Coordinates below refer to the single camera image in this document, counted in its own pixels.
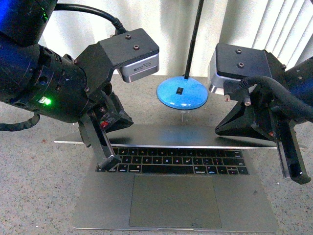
silver laptop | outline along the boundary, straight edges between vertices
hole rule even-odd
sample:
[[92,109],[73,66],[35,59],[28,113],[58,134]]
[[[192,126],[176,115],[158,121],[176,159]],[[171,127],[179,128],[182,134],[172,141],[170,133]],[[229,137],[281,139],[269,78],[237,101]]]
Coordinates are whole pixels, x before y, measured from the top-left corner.
[[[122,163],[95,158],[72,224],[77,229],[275,232],[277,222],[245,149],[269,141],[219,137],[213,127],[133,125],[109,133]],[[79,134],[56,142],[82,143]]]

trackpad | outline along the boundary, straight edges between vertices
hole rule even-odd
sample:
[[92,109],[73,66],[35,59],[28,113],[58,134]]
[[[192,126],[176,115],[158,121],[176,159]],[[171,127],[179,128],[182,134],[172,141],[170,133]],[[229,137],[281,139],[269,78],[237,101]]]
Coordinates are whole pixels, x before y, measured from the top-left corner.
[[130,226],[221,228],[211,177],[136,175]]

black button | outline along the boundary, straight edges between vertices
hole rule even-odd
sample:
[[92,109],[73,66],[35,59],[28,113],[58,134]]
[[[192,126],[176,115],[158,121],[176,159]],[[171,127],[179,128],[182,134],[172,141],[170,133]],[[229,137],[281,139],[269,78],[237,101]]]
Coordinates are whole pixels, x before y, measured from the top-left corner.
[[187,150],[187,156],[188,157],[195,157],[197,154],[196,154],[196,150],[195,149],[188,149]]
[[172,164],[171,157],[163,157],[163,164]]
[[182,158],[181,157],[173,157],[173,164],[176,164],[176,165],[182,164]]
[[143,157],[142,163],[143,164],[151,164],[152,163],[152,157]]
[[113,148],[114,153],[117,155],[118,154],[118,148]]
[[221,158],[213,158],[214,165],[223,165],[223,161]]
[[110,169],[110,170],[108,170],[108,172],[116,172],[116,171],[117,171],[117,166],[112,168],[112,169]]
[[148,155],[148,150],[146,148],[140,148],[138,150],[138,155],[139,156],[147,156]]
[[192,165],[142,165],[143,173],[193,174]]
[[123,156],[122,157],[122,163],[132,163],[132,157],[131,156]]
[[129,151],[128,151],[128,154],[132,155],[132,156],[137,156],[138,155],[138,149],[130,148]]
[[217,157],[226,157],[224,150],[216,150]]
[[161,148],[158,150],[158,155],[159,156],[166,156],[167,150],[165,148]]
[[197,149],[197,156],[198,157],[206,157],[206,152],[204,149]]
[[181,156],[181,157],[186,156],[186,149],[178,149],[177,156]]
[[127,172],[128,165],[120,164],[118,165],[119,172]]
[[241,174],[241,175],[248,175],[248,174],[249,174],[246,167],[244,167],[244,166],[239,166],[239,167],[237,167],[237,168],[238,168],[239,174]]
[[207,169],[207,173],[209,174],[217,174],[216,166],[210,165],[210,166],[207,166],[206,169]]
[[243,157],[241,154],[241,151],[239,151],[239,150],[225,151],[225,154],[229,158],[242,158]]
[[192,158],[194,165],[202,165],[202,158]]
[[167,149],[167,156],[177,156],[177,150],[174,148]]
[[129,165],[128,171],[129,172],[140,172],[141,171],[141,165]]
[[153,157],[153,164],[162,164],[162,157]]
[[148,149],[148,155],[156,156],[157,155],[157,149],[156,148],[149,148]]
[[225,158],[224,165],[245,165],[245,162],[242,158]]
[[206,150],[205,152],[206,152],[207,157],[212,157],[212,158],[216,157],[214,150]]
[[206,174],[205,166],[203,165],[194,166],[194,170],[196,174]]
[[127,155],[128,154],[128,149],[127,148],[120,148],[118,151],[119,155]]
[[211,158],[203,158],[204,165],[213,165]]
[[230,175],[238,175],[238,171],[237,170],[228,170],[228,173]]
[[182,162],[185,165],[192,165],[192,159],[191,158],[182,158]]
[[228,166],[227,170],[237,170],[237,168],[235,166]]
[[184,90],[183,87],[178,87],[177,88],[177,91],[176,91],[176,94],[182,94],[182,91]]
[[136,164],[141,164],[141,161],[142,161],[142,157],[133,157],[133,163],[136,163]]
[[227,174],[226,166],[218,166],[217,170],[219,171],[219,174]]

white curtain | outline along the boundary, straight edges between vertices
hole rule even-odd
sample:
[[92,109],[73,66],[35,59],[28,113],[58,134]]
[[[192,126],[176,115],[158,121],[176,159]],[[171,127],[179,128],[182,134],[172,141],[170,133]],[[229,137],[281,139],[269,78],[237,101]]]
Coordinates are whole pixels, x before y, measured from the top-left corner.
[[[127,30],[143,28],[160,47],[157,74],[183,75],[199,0],[59,0],[83,4],[118,17]],[[54,12],[40,44],[77,57],[114,28],[88,13]],[[218,42],[266,49],[287,68],[313,56],[310,0],[205,0],[191,76],[207,76]]]

bolt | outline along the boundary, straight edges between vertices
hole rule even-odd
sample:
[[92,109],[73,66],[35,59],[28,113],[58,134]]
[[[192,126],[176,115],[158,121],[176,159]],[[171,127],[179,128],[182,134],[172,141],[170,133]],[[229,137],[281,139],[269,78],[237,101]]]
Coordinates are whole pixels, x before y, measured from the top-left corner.
[[134,45],[134,50],[139,50],[139,45]]
[[230,101],[230,95],[228,95],[228,94],[224,95],[224,100],[225,100],[225,102],[229,102]]
[[240,63],[238,63],[237,66],[238,66],[238,68],[242,69],[245,65],[244,65],[244,63],[240,62]]
[[245,98],[245,106],[250,106],[251,105],[251,99],[250,98]]
[[238,48],[238,49],[236,50],[236,53],[239,54],[239,55],[241,54],[241,52],[242,52],[242,50],[241,50],[240,48]]

